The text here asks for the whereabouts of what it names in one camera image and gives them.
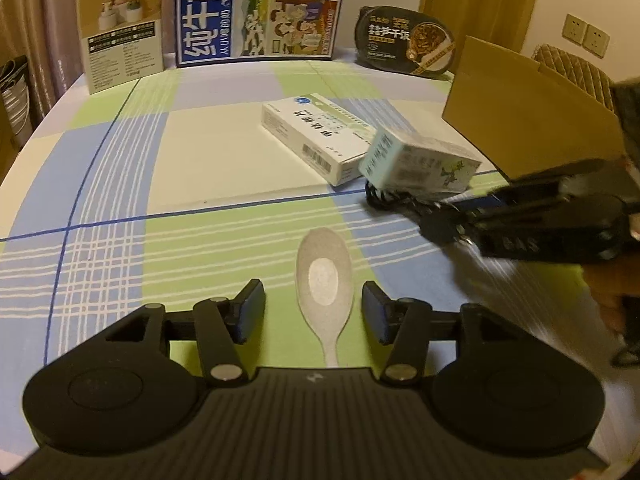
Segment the person right hand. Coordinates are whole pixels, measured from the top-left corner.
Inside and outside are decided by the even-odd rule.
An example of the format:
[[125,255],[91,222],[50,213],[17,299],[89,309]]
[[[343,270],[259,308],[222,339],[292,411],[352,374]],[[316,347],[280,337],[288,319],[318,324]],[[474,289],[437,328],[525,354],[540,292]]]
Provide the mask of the person right hand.
[[639,255],[623,255],[582,267],[582,278],[596,302],[602,322],[616,334],[627,333],[624,297],[639,296]]

